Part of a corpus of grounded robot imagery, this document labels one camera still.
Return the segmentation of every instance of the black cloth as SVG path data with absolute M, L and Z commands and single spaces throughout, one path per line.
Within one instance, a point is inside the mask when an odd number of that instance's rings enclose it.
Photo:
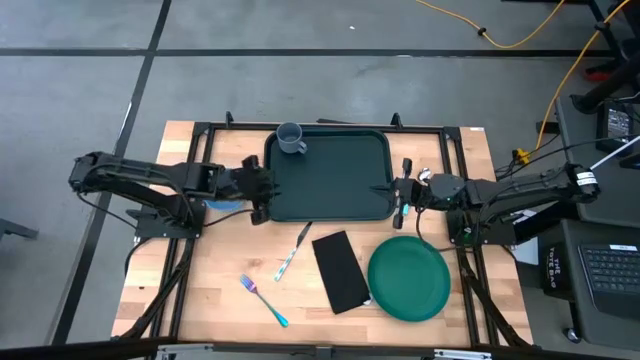
M 342 231 L 312 242 L 324 288 L 335 314 L 371 300 L 347 233 Z

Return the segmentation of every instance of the wooden tabletop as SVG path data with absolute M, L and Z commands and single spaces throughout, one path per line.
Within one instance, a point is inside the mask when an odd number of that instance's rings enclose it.
M 186 161 L 193 122 L 167 122 L 157 162 Z M 482 128 L 461 128 L 470 178 L 494 179 L 493 164 Z M 268 131 L 217 130 L 211 162 L 239 167 L 242 159 L 264 152 Z M 422 168 L 443 172 L 439 142 L 430 134 L 386 134 L 394 176 L 402 171 L 402 159 L 413 160 L 412 177 Z M 457 169 L 453 144 L 449 144 L 452 168 Z M 208 210 L 207 221 L 223 214 Z M 207 228 L 197 241 L 189 274 L 179 339 L 196 342 L 271 344 L 332 344 L 377 346 L 468 346 L 469 335 L 454 252 L 443 256 L 451 273 L 452 288 L 445 308 L 434 318 L 408 323 L 396 320 L 375 302 L 334 315 L 329 306 L 311 241 L 345 230 L 365 274 L 375 248 L 399 234 L 415 235 L 416 213 L 411 210 L 402 230 L 391 218 L 376 222 L 316 222 L 279 282 L 273 277 L 295 246 L 304 223 L 267 222 L 252 226 L 248 214 L 238 215 Z M 427 210 L 421 218 L 424 238 L 433 246 L 450 246 L 445 214 Z M 167 251 L 167 239 L 153 239 L 131 259 L 113 335 L 128 330 L 149 305 L 156 292 Z M 491 296 L 518 334 L 531 342 L 531 331 L 513 259 L 497 246 L 483 247 Z M 253 279 L 261 294 L 289 320 L 281 328 L 274 316 L 240 283 L 240 275 Z M 481 340 L 487 341 L 482 307 L 476 301 Z M 173 299 L 167 302 L 161 334 L 168 333 Z

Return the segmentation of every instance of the concrete floor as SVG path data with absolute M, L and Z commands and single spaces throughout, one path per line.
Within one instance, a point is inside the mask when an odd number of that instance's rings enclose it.
M 146 48 L 162 4 L 0 1 L 0 47 L 5 48 Z M 526 36 L 552 9 L 550 4 L 499 0 L 434 3 L 467 14 L 503 43 Z M 619 21 L 614 29 L 621 37 L 628 33 Z M 580 49 L 592 33 L 589 10 L 566 6 L 525 48 Z M 464 23 L 410 0 L 174 0 L 160 48 L 491 49 Z M 47 341 L 90 212 L 66 184 L 72 160 L 93 150 L 112 151 L 142 60 L 0 56 L 0 217 L 40 230 L 35 242 L 12 236 L 0 242 L 2 348 Z M 399 112 L 405 124 L 485 127 L 498 167 L 510 161 L 511 149 L 535 145 L 534 123 L 572 61 L 156 58 L 126 156 L 155 159 L 166 120 L 222 120 L 227 110 L 237 121 L 311 122 L 323 117 L 356 123 L 388 123 Z M 584 61 L 580 69 L 595 63 Z M 583 93 L 592 86 L 576 75 L 563 93 Z M 561 161 L 551 158 L 538 169 Z M 130 206 L 114 200 L 110 209 L 122 214 Z M 108 338 L 132 237 L 130 229 L 107 218 L 70 341 Z M 569 325 L 566 305 L 544 297 L 526 281 L 523 292 L 536 344 L 640 358 L 569 343 L 560 333 Z

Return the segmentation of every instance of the wheel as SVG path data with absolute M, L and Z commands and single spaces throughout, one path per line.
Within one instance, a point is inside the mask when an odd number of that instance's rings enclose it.
M 579 344 L 580 341 L 582 341 L 582 338 L 578 337 L 578 335 L 576 335 L 576 332 L 572 328 L 566 328 L 562 330 L 562 333 L 567 339 L 569 339 L 569 341 L 574 344 Z

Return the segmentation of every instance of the green tray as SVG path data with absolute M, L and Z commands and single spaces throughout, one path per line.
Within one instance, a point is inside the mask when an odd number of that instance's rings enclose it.
M 269 205 L 274 221 L 383 220 L 393 213 L 371 186 L 393 181 L 389 141 L 374 130 L 304 130 L 306 154 L 280 150 L 275 133 L 265 142 L 265 167 L 278 185 Z
M 378 305 L 405 321 L 435 316 L 451 292 L 451 275 L 440 252 L 413 236 L 394 237 L 378 246 L 367 278 Z

